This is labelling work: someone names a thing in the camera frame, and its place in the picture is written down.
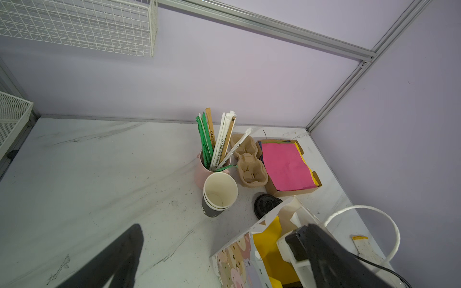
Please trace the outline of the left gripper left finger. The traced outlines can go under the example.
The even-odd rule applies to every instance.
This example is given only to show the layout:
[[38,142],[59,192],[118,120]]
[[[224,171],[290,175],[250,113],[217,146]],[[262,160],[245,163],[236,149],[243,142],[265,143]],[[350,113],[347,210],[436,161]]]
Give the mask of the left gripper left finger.
[[144,244],[142,228],[134,224],[60,288],[132,288]]

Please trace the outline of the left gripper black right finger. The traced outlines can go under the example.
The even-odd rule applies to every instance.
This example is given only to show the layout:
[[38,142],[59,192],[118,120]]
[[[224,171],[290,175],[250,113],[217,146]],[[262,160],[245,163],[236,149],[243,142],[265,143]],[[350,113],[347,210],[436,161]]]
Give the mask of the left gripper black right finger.
[[285,241],[297,262],[309,261],[318,288],[390,286],[316,224],[295,229]]

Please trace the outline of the yellow paper napkin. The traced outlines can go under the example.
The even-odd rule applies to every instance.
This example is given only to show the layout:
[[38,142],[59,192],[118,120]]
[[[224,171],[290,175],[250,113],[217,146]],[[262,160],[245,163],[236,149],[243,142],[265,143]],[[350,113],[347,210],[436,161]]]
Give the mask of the yellow paper napkin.
[[300,281],[293,266],[283,260],[277,241],[282,237],[282,225],[277,216],[260,234],[253,235],[253,242],[264,263],[273,288],[282,288]]

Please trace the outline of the black plastic cup lids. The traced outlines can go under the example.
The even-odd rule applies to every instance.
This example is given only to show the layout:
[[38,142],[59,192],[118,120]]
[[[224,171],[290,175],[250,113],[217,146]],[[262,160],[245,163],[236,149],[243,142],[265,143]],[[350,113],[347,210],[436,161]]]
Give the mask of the black plastic cup lids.
[[259,195],[253,204],[254,214],[258,219],[261,219],[282,202],[282,199],[276,198],[271,194]]

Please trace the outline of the cartoon animal paper gift bag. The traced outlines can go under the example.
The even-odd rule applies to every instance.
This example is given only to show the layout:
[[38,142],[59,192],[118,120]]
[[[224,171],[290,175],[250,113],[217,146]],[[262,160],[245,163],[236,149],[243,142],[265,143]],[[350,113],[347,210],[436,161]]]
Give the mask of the cartoon animal paper gift bag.
[[348,252],[327,230],[346,207],[321,222],[297,197],[274,207],[247,232],[212,258],[223,288],[406,288],[408,283],[388,267],[400,245],[379,257],[366,236],[353,236]]

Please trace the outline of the paper cups black sleeve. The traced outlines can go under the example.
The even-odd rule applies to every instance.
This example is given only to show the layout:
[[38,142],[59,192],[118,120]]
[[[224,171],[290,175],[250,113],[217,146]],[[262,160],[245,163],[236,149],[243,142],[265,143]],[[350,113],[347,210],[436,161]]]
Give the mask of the paper cups black sleeve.
[[232,176],[223,172],[211,174],[204,183],[202,210],[214,218],[230,208],[238,197],[238,185]]

